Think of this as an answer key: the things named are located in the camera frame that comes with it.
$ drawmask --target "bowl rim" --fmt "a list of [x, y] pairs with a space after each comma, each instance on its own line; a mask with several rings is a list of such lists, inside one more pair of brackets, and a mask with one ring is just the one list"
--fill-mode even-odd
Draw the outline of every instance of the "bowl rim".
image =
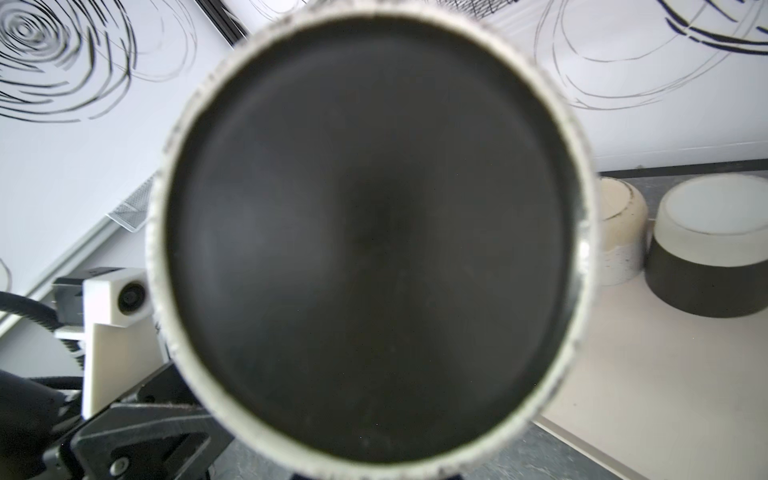
[[[573, 162], [580, 188], [584, 216], [574, 225], [571, 269], [581, 279], [573, 315], [568, 321], [557, 353], [542, 376], [516, 409], [476, 439], [452, 450], [415, 461], [379, 464], [351, 461], [298, 442], [258, 419], [219, 384], [196, 354], [183, 327], [174, 300], [170, 269], [165, 257], [166, 206], [177, 161], [190, 129], [216, 97], [219, 87], [247, 62], [278, 41], [304, 28], [327, 22], [365, 17], [406, 18], [460, 35], [496, 57], [531, 89], [558, 128]], [[445, 478], [485, 460], [521, 433], [541, 411], [562, 383], [574, 355], [580, 349], [588, 313], [598, 288], [598, 258], [601, 252], [597, 176], [587, 142], [574, 115], [559, 97], [553, 84], [523, 54], [458, 13], [417, 2], [392, 0], [339, 0], [305, 7], [269, 25], [235, 45], [233, 51], [192, 95], [170, 132], [163, 163], [154, 179], [147, 219], [147, 269], [151, 293], [171, 357], [203, 405], [227, 429], [249, 447], [309, 478]]]

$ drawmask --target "black and white bowl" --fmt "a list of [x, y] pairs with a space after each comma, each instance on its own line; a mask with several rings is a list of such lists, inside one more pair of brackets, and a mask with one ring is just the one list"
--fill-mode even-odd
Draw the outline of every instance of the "black and white bowl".
[[701, 316], [735, 317], [768, 306], [768, 180], [694, 178], [664, 195], [645, 267], [650, 289]]

